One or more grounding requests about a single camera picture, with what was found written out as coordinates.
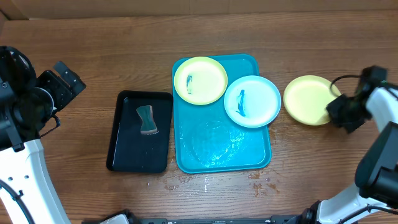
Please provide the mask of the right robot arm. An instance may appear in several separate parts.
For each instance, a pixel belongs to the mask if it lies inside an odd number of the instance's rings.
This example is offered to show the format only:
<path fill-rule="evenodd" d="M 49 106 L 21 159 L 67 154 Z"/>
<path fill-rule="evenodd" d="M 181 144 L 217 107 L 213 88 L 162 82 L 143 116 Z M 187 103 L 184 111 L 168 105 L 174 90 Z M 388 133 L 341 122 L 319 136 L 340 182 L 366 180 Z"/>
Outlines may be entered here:
<path fill-rule="evenodd" d="M 348 133 L 373 119 L 379 136 L 358 164 L 352 185 L 289 223 L 357 223 L 378 211 L 397 214 L 397 85 L 387 82 L 387 69 L 375 65 L 364 68 L 358 80 L 353 96 L 339 96 L 326 110 Z"/>

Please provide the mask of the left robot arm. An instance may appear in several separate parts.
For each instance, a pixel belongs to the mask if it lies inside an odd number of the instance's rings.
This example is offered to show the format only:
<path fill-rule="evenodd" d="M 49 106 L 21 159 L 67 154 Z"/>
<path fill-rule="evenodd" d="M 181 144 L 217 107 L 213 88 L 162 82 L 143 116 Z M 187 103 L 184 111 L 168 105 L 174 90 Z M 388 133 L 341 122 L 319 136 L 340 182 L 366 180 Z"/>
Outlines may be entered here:
<path fill-rule="evenodd" d="M 1 47 L 1 201 L 13 223 L 69 223 L 50 179 L 41 130 L 86 85 L 63 62 L 36 75 L 17 49 Z"/>

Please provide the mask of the yellow-rimmed plate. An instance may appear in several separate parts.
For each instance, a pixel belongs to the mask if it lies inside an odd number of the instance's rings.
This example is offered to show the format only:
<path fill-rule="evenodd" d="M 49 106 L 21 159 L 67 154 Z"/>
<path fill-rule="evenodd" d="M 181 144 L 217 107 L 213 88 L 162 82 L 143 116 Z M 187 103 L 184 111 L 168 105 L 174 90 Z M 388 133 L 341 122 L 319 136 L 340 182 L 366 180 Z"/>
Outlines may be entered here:
<path fill-rule="evenodd" d="M 304 75 L 292 80 L 284 90 L 283 102 L 296 121 L 320 126 L 330 122 L 326 106 L 341 95 L 326 78 Z"/>
<path fill-rule="evenodd" d="M 228 75 L 222 64 L 209 57 L 193 57 L 178 66 L 174 88 L 178 96 L 193 105 L 208 105 L 226 91 Z"/>

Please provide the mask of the black plastic tray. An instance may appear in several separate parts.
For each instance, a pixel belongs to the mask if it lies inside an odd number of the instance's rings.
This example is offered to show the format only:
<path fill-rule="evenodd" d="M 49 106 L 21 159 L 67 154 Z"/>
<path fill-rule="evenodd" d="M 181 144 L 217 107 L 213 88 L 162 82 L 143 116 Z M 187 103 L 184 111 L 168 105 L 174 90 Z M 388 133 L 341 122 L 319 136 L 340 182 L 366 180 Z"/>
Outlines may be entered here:
<path fill-rule="evenodd" d="M 157 134 L 143 135 L 140 106 L 153 107 Z M 167 167 L 173 96 L 167 92 L 129 91 L 119 93 L 114 113 L 106 167 L 118 172 L 161 173 Z"/>

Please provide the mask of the light blue plate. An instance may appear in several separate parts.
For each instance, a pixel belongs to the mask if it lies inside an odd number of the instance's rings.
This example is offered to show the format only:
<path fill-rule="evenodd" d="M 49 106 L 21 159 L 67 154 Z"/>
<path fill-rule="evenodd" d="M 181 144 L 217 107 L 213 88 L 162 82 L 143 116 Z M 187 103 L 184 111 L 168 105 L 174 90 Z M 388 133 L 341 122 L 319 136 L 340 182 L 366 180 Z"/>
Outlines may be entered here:
<path fill-rule="evenodd" d="M 258 75 L 235 80 L 224 94 L 227 115 L 245 128 L 267 126 L 276 119 L 281 104 L 277 87 L 270 80 Z"/>

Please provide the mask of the teal plastic tray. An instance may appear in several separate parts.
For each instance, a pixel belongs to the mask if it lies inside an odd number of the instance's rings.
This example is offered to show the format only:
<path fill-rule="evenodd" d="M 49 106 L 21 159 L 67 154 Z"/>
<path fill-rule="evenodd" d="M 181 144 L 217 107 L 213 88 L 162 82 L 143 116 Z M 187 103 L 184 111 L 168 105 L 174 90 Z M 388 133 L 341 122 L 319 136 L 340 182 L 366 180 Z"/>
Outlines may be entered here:
<path fill-rule="evenodd" d="M 193 105 L 174 98 L 176 161 L 188 174 L 261 169 L 272 158 L 269 131 L 245 128 L 227 115 L 224 100 Z"/>

